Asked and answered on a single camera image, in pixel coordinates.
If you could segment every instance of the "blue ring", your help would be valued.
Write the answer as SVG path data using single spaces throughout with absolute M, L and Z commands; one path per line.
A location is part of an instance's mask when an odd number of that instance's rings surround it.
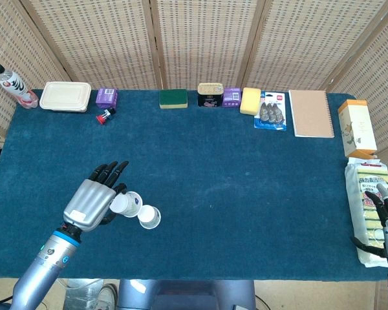
M 80 245 L 79 242 L 77 242 L 76 240 L 73 240 L 71 237 L 66 236 L 65 234 L 62 234 L 59 231 L 54 231 L 53 235 L 68 241 L 69 243 L 73 244 L 75 247 L 79 247 Z

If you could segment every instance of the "plastic water bottle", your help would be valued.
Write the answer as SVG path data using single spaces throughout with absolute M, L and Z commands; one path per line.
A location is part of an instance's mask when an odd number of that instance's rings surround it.
M 13 95 L 23 108 L 31 109 L 38 106 L 39 98 L 33 91 L 27 89 L 19 74 L 5 69 L 2 65 L 0 65 L 0 85 Z

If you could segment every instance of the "notebook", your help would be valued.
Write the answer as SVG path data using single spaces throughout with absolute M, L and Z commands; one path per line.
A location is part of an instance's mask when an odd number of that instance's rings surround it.
M 334 137 L 324 90 L 289 90 L 289 98 L 296 137 Z

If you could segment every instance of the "sponge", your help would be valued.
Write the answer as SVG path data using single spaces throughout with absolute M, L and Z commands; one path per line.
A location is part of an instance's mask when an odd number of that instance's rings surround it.
M 258 88 L 243 88 L 241 97 L 240 113 L 256 115 L 260 109 L 260 89 Z
M 180 109 L 188 107 L 186 89 L 160 90 L 160 108 Z

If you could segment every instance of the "cardboard box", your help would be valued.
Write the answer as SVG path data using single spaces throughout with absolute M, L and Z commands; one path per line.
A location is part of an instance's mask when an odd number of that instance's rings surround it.
M 118 91 L 115 88 L 100 88 L 96 96 L 96 105 L 100 109 L 116 108 Z
M 348 99 L 338 109 L 346 157 L 375 158 L 376 143 L 366 100 Z

